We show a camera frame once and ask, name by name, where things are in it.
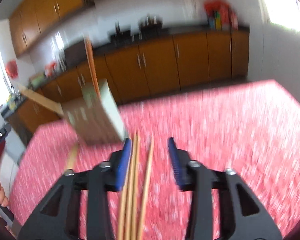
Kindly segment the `bamboo chopstick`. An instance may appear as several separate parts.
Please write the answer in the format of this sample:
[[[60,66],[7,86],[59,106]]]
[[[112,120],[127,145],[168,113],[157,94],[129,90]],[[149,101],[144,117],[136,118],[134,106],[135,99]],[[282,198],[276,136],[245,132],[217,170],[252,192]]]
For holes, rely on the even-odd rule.
[[[134,173],[135,173],[135,158],[138,136],[134,133],[132,140],[132,153],[128,165],[128,172],[126,181],[121,193],[119,216],[117,224],[117,238],[118,240],[130,239],[131,218],[133,206],[133,191],[134,191]]]
[[[144,184],[143,184],[142,201],[141,201],[139,224],[138,224],[138,230],[137,230],[137,240],[143,240],[143,227],[145,224],[149,185],[150,185],[150,180],[151,180],[153,151],[154,151],[154,138],[153,138],[153,136],[151,136],[151,142],[150,142],[150,146],[149,146],[148,160],[147,160],[147,166],[146,166],[146,173],[145,173],[145,179],[144,179]]]
[[[139,153],[140,153],[140,144],[139,144],[139,132],[136,131],[138,140],[136,147],[136,158],[135,158],[135,173],[134,173],[134,191],[133,191],[133,206],[132,206],[132,218],[131,218],[131,231],[130,239],[136,239],[137,235],[137,225],[136,225],[136,213],[137,213],[137,202],[138,202],[138,176],[139,176]]]
[[[68,153],[68,158],[65,165],[65,170],[73,170],[77,160],[79,144],[74,144]]]

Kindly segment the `upper wooden kitchen cabinets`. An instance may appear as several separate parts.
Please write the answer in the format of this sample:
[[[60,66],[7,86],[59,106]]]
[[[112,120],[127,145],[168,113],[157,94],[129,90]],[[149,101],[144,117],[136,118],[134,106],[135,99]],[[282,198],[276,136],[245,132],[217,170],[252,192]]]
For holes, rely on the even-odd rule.
[[[23,0],[9,18],[16,57],[58,22],[85,6],[85,0]]]

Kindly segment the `wooden kitchen cabinets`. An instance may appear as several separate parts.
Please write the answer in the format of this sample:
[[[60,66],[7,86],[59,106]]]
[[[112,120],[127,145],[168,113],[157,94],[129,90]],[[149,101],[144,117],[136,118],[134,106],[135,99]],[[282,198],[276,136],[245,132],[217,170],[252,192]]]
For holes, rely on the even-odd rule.
[[[16,57],[58,22],[85,6],[85,0],[23,0],[9,18]]]
[[[154,39],[100,56],[97,80],[106,79],[117,103],[156,97],[248,73],[249,31],[200,31]],[[38,89],[65,103],[91,82],[87,59]]]

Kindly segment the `lower wooden kitchen cabinets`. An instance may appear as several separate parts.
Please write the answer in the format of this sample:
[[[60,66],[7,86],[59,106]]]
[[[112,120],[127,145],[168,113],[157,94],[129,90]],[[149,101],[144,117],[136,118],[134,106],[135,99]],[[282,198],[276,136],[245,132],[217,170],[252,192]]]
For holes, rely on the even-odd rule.
[[[249,31],[200,31],[154,39],[100,56],[97,80],[106,79],[117,103],[156,97],[248,73]],[[91,82],[87,59],[38,89],[65,103]]]

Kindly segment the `chopstick leaning left of holder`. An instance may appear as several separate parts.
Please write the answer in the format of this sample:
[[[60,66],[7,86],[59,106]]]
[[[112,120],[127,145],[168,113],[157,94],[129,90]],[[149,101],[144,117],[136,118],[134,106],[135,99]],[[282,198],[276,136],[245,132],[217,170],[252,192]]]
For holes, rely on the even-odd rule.
[[[58,102],[54,102],[48,98],[46,98],[45,96],[26,88],[25,86],[21,85],[21,84],[17,84],[19,92],[21,94],[23,94],[23,96],[27,97],[28,99],[34,101],[35,103],[38,103],[39,105],[45,107],[46,109],[55,112],[56,114],[58,114],[59,116],[63,117],[64,116],[64,112],[61,106],[61,103]]]

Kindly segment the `bamboo chopstick beside holder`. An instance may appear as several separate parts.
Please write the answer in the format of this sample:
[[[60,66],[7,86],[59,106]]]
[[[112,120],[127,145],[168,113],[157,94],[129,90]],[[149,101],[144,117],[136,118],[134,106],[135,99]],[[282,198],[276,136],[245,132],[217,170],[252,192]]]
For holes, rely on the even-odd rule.
[[[126,181],[121,193],[119,216],[117,224],[117,238],[118,240],[130,239],[131,218],[133,206],[133,191],[134,191],[134,173],[135,173],[135,158],[138,136],[134,133],[132,140],[132,153],[128,165],[128,172]]]

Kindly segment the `red floral tablecloth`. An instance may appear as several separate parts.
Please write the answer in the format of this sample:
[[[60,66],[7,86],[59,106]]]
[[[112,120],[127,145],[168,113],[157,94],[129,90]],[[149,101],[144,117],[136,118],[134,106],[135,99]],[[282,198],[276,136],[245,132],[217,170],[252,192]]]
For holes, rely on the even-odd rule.
[[[300,239],[300,103],[276,81],[126,105],[139,131],[143,239]],[[64,121],[40,127],[14,182],[19,239],[113,239],[132,141],[82,145]]]

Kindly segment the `perforated grey utensil holder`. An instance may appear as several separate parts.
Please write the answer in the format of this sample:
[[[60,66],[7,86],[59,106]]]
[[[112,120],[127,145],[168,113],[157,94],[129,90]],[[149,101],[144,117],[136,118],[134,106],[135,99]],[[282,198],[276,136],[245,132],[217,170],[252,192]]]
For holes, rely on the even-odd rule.
[[[123,142],[128,132],[107,80],[100,80],[98,87],[100,95],[89,83],[83,87],[81,98],[63,103],[63,118],[87,145]]]

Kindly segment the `black countertop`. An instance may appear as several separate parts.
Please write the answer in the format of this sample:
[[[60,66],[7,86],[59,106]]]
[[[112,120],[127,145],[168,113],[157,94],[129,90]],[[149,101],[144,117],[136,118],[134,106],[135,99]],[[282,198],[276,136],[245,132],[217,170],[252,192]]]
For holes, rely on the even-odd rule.
[[[102,45],[93,45],[93,52],[95,56],[100,56],[106,53],[111,53],[115,50],[139,44],[142,42],[163,38],[166,36],[173,36],[185,33],[194,33],[200,31],[211,31],[212,29],[208,24],[195,24],[195,25],[174,25],[167,28],[153,29],[145,33],[133,33],[121,40],[111,41]],[[79,41],[70,47],[66,48],[65,59],[62,63],[65,64],[65,68],[57,71],[51,77],[47,77],[43,82],[38,85],[33,85],[32,88],[38,89],[41,86],[47,84],[63,73],[76,68],[80,63],[87,59],[84,51],[84,42]]]

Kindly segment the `brown chopstick in holder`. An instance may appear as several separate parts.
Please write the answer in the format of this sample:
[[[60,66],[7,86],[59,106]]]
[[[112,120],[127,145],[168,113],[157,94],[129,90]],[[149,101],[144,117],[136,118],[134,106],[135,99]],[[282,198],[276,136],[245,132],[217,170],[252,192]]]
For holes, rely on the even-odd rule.
[[[88,83],[88,85],[93,85],[96,97],[98,98],[98,100],[101,100],[101,93],[98,86],[98,80],[97,80],[96,70],[95,70],[93,46],[89,38],[84,39],[84,46],[85,46],[85,52],[87,56],[87,62],[88,62],[88,67],[89,67],[89,72],[91,77],[91,82]]]

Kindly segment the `red plastic bag on counter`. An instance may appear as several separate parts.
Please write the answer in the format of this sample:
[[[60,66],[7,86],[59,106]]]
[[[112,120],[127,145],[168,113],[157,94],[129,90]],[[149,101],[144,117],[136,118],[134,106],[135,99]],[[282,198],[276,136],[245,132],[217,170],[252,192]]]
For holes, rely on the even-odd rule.
[[[234,9],[224,0],[204,2],[209,26],[214,30],[238,30],[238,17]]]

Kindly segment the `red bag hanging on wall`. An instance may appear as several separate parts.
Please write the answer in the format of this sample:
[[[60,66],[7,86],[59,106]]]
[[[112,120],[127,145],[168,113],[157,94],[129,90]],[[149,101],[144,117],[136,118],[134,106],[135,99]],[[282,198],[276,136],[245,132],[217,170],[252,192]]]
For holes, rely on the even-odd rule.
[[[18,78],[18,66],[15,60],[8,61],[5,64],[5,70],[8,77],[12,79]]]

